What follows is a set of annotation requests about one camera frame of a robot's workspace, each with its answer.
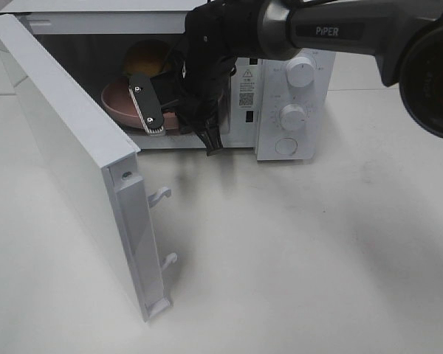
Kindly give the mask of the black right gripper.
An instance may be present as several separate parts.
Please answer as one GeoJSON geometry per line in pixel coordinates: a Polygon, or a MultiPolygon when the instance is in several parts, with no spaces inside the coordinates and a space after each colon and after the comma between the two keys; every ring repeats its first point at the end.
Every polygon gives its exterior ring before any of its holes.
{"type": "MultiPolygon", "coordinates": [[[[236,57],[226,51],[221,41],[212,41],[203,36],[185,36],[185,51],[171,49],[168,62],[171,65],[154,79],[169,79],[178,82],[201,103],[216,100],[219,93],[225,90],[236,70],[236,57]]],[[[197,122],[195,133],[205,146],[207,156],[213,156],[223,149],[219,123],[216,118],[197,122]]]]}

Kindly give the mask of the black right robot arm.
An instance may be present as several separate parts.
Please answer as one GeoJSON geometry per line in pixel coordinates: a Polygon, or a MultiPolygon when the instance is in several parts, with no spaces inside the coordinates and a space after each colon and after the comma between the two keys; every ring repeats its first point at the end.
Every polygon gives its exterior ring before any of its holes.
{"type": "Polygon", "coordinates": [[[208,155],[222,148],[218,101],[237,59],[303,48],[373,56],[384,86],[443,138],[443,1],[209,1],[185,16],[184,39],[187,52],[151,82],[208,155]]]}

